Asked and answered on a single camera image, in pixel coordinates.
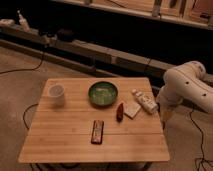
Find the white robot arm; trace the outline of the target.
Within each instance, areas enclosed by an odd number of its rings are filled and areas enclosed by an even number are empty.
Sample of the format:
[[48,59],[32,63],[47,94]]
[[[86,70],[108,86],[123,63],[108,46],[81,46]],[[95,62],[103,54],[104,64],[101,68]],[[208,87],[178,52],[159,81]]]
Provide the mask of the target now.
[[213,114],[213,87],[203,81],[205,74],[206,69],[199,61],[186,62],[164,73],[164,85],[156,98],[162,122],[171,118],[173,110],[184,99]]

